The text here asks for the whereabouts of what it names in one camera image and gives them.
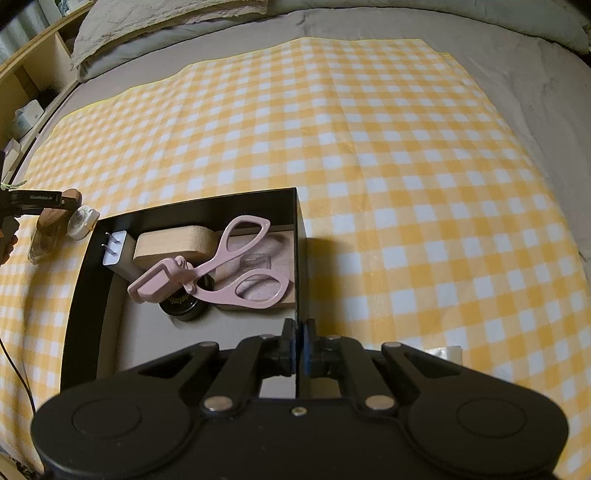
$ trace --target jar lid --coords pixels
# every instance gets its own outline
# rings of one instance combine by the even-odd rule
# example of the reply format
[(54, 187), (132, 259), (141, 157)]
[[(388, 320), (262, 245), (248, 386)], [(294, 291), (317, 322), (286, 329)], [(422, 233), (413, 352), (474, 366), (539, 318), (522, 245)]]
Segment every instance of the jar lid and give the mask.
[(95, 227), (99, 215), (94, 208), (82, 205), (68, 222), (68, 236), (74, 240), (82, 240)]

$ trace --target bed sheet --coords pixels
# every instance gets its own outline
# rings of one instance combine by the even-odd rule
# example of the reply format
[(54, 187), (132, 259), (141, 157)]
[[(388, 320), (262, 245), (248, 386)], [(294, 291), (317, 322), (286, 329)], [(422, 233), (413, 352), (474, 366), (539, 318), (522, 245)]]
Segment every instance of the bed sheet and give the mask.
[[(581, 135), (581, 132), (588, 127), (590, 122), (589, 109), (586, 108), (586, 97), (580, 95), (576, 99), (576, 95), (584, 93), (588, 88), (586, 79), (589, 78), (589, 74), (585, 70), (587, 67), (580, 63), (575, 56), (565, 52), (560, 47), (553, 46), (545, 41), (513, 34), (491, 25), (483, 25), (478, 22), (432, 12), (404, 11), (402, 15), (404, 18), (400, 18), (399, 14), (399, 11), (392, 12), (389, 18), (386, 18), (384, 22), (380, 22), (380, 19), (384, 19), (384, 12), (378, 13), (372, 9), (356, 9), (355, 12), (296, 12), (284, 18), (271, 19), (263, 24), (257, 24), (257, 28), (262, 30), (260, 37), (245, 35), (244, 31), (238, 30), (242, 27), (254, 28), (254, 25), (235, 27), (226, 32), (212, 34), (211, 38), (196, 39), (201, 47), (198, 50), (195, 49), (196, 45), (192, 43), (193, 41), (171, 47), (177, 54), (184, 52), (184, 57), (181, 55), (182, 58), (179, 58), (178, 55), (171, 55), (170, 51), (166, 56), (164, 51), (155, 52), (119, 67), (103, 77), (91, 80), (91, 82), (78, 88), (61, 109), (59, 115), (63, 116), (68, 110), (73, 111), (89, 101), (108, 98), (123, 91), (128, 86), (145, 83), (146, 80), (157, 80), (166, 77), (184, 66), (183, 63), (187, 64), (200, 60), (200, 58), (195, 59), (195, 57), (199, 56), (224, 57), (236, 53), (236, 50), (239, 52), (249, 51), (260, 46), (271, 46), (265, 43), (280, 43), (278, 39), (281, 37), (293, 36), (298, 38), (310, 31), (317, 31), (319, 36), (324, 37), (345, 36), (344, 30), (348, 30), (347, 34), (354, 37), (405, 37), (407, 35), (401, 31), (396, 32), (396, 30), (405, 28), (412, 30), (412, 27), (414, 27), (414, 35), (409, 32), (408, 36), (425, 38), (429, 45), (434, 48), (451, 51), (468, 71), (472, 68), (476, 73), (473, 74), (475, 79), (501, 111), (519, 140), (530, 152), (538, 168), (546, 174), (554, 194), (558, 197), (559, 203), (567, 215), (579, 251), (584, 254), (584, 248), (588, 245), (585, 242), (589, 239), (587, 235), (589, 219), (587, 218), (588, 213), (580, 206), (580, 202), (581, 200), (584, 201), (585, 190), (589, 184), (589, 162), (586, 156), (588, 154), (585, 153), (588, 139)], [(363, 19), (360, 20), (360, 15), (362, 17), (366, 16), (365, 22)], [(371, 21), (374, 23), (372, 28), (360, 26), (369, 25)], [(456, 22), (460, 22), (460, 25), (464, 28), (458, 30)], [(447, 35), (441, 28), (429, 30), (429, 27), (435, 27), (436, 24), (439, 27), (445, 24), (449, 29)], [(378, 31), (370, 31), (375, 25), (377, 25)], [(269, 33), (268, 30), (265, 31), (266, 28), (271, 29), (271, 32), (275, 33), (275, 37), (269, 38), (269, 36), (266, 36), (265, 34)], [(483, 35), (483, 29), (485, 29), (488, 37)], [(454, 35), (449, 35), (449, 31), (453, 31)], [(220, 35), (224, 33), (227, 42), (220, 41)], [(435, 41), (430, 38), (433, 35), (436, 37), (439, 35)], [(440, 43), (439, 47), (433, 45), (437, 41)], [(453, 51), (454, 48), (443, 47), (446, 42), (451, 43), (452, 47), (455, 46), (456, 51)], [(215, 51), (212, 50), (213, 45), (216, 45)], [(158, 58), (161, 62), (160, 60), (157, 61), (157, 65), (150, 63)], [(523, 61), (529, 66), (529, 69), (523, 65), (518, 66)], [(120, 70), (119, 77), (113, 76), (118, 70)], [(558, 148), (560, 155), (549, 155), (546, 147), (550, 149), (550, 154)], [(560, 158), (562, 161), (558, 163), (556, 158)], [(563, 182), (569, 183), (569, 188), (565, 188)], [(52, 294), (59, 297), (64, 292), (53, 292)], [(63, 301), (67, 303), (67, 292), (63, 297)], [(56, 319), (46, 318), (42, 321), (51, 323)], [(18, 346), (18, 335), (13, 340), (16, 340), (15, 343)], [(39, 348), (49, 350), (49, 352), (43, 351), (43, 353), (48, 355), (51, 361), (59, 362), (59, 355), (53, 355), (50, 351), (53, 349), (53, 344), (51, 344), (51, 347), (48, 347), (48, 345), (39, 347), (38, 342), (35, 343), (33, 339), (27, 342), (25, 348), (33, 353)], [(46, 398), (47, 394), (50, 394), (52, 389), (54, 390), (56, 387), (55, 376), (52, 378), (47, 375), (47, 372), (44, 371), (45, 368), (40, 368), (33, 361), (29, 361), (28, 366), (33, 369), (37, 368), (38, 374), (35, 379), (38, 387), (36, 388), (37, 395), (41, 399)], [(579, 431), (581, 428), (589, 428), (587, 424), (583, 424), (581, 418), (574, 419), (571, 427), (573, 425)], [(579, 456), (575, 454), (568, 468), (580, 472), (581, 468), (584, 467), (583, 461), (582, 453)]]

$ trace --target black cable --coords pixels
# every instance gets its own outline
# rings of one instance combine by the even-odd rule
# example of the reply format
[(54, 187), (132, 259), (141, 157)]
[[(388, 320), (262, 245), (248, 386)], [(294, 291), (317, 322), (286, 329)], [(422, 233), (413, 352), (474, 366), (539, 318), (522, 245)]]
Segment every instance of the black cable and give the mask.
[(33, 395), (31, 394), (31, 390), (29, 389), (27, 383), (25, 382), (25, 380), (21, 376), (21, 373), (18, 371), (17, 366), (13, 363), (12, 358), (10, 358), (10, 355), (6, 351), (6, 348), (4, 347), (4, 344), (2, 343), (2, 338), (1, 337), (0, 337), (0, 346), (2, 347), (2, 350), (4, 351), (4, 355), (6, 355), (6, 358), (8, 358), (8, 361), (10, 362), (10, 365), (12, 366), (12, 369), (17, 374), (18, 379), (21, 381), (22, 386), (25, 388), (25, 391), (27, 392), (27, 395), (29, 397), (29, 402), (31, 402), (31, 409), (33, 410), (33, 415), (34, 415), (35, 412), (37, 411), (37, 409), (35, 408), (35, 401), (33, 400)]

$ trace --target wooden block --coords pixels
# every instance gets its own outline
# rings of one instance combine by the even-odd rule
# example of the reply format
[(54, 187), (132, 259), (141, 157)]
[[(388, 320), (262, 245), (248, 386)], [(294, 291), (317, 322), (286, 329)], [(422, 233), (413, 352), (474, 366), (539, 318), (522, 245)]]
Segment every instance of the wooden block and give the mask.
[[(234, 251), (250, 242), (254, 235), (231, 236), (228, 239), (228, 250)], [(224, 288), (236, 280), (240, 275), (255, 268), (272, 268), (283, 273), (290, 279), (290, 285), (283, 298), (272, 308), (293, 308), (296, 305), (296, 289), (294, 287), (294, 232), (270, 232), (265, 235), (257, 246), (230, 260), (219, 267), (212, 274), (214, 290)], [(267, 300), (277, 292), (278, 284), (275, 280), (255, 276), (239, 285), (236, 293), (247, 300)], [(234, 305), (218, 305), (224, 310), (239, 310), (243, 307)]]
[(142, 233), (135, 246), (134, 263), (145, 270), (163, 258), (182, 255), (197, 266), (216, 253), (219, 237), (204, 226), (182, 226)]

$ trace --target yellow and white checkered cloth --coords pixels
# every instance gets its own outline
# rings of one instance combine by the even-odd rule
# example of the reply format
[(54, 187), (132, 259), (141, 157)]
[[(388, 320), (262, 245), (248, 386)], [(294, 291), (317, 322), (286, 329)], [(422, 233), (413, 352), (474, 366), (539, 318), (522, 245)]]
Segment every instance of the yellow and white checkered cloth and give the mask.
[[(64, 118), (28, 179), (78, 188), (103, 217), (297, 186), (321, 333), (461, 345), (467, 366), (564, 408), (558, 472), (589, 474), (591, 302), (577, 248), (495, 108), (422, 41), (301, 38), (188, 66)], [(87, 239), (34, 267), (34, 222), (0, 269), (0, 313), (41, 404), (58, 392)], [(35, 459), (25, 393), (0, 362), (0, 433)]]

